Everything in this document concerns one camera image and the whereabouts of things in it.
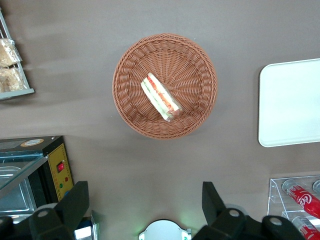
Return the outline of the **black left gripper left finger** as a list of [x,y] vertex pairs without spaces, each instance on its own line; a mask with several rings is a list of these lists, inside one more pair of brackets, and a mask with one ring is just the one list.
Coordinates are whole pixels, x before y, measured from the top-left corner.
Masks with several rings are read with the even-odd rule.
[[87,181],[77,182],[55,206],[38,208],[28,219],[33,240],[73,240],[90,206]]

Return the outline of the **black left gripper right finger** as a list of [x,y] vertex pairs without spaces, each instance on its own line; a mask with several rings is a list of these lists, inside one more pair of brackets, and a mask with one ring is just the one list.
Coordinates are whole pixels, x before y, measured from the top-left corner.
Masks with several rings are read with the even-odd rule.
[[194,240],[303,240],[298,229],[281,216],[267,215],[261,222],[234,207],[226,207],[214,184],[202,183],[202,211],[207,225]]

